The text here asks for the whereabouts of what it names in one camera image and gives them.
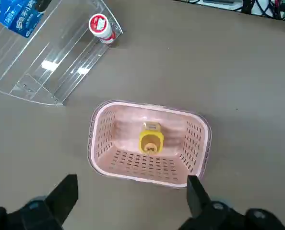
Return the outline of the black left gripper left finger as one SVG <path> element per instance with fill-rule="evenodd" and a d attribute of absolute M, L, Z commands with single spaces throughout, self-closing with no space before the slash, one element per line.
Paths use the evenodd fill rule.
<path fill-rule="evenodd" d="M 78 201 L 78 176 L 68 174 L 47 196 L 8 213 L 0 207 L 0 230 L 61 230 Z"/>

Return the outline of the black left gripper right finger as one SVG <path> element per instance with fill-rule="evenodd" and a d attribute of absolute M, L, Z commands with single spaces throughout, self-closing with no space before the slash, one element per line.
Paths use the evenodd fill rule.
<path fill-rule="evenodd" d="M 261 208 L 250 208 L 240 214 L 221 201 L 213 201 L 199 178 L 187 177 L 186 199 L 191 217 L 180 230 L 285 230 L 285 225 L 274 215 Z"/>

